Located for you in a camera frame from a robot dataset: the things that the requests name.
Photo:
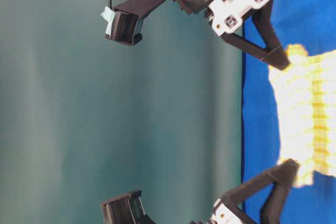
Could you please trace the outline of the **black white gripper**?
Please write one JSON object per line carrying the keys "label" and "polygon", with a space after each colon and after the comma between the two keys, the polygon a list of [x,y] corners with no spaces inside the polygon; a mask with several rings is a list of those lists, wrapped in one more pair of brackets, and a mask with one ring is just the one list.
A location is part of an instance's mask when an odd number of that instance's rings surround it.
{"label": "black white gripper", "polygon": [[[213,30],[230,45],[278,70],[284,70],[290,65],[290,61],[270,22],[272,6],[265,6],[270,0],[174,1],[188,14],[197,14],[204,9],[209,9],[209,21],[212,23]],[[253,14],[252,20],[266,45],[265,48],[233,34],[243,24],[243,16],[250,10],[258,10]]]}

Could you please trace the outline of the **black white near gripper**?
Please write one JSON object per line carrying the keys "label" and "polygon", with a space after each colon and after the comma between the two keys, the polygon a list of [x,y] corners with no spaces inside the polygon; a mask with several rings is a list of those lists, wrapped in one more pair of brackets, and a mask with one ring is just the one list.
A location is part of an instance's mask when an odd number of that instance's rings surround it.
{"label": "black white near gripper", "polygon": [[191,221],[190,223],[256,223],[238,205],[270,184],[273,184],[273,188],[260,210],[260,223],[280,223],[280,216],[298,168],[297,161],[288,159],[280,165],[263,171],[224,193],[214,203],[212,215],[206,222]]}

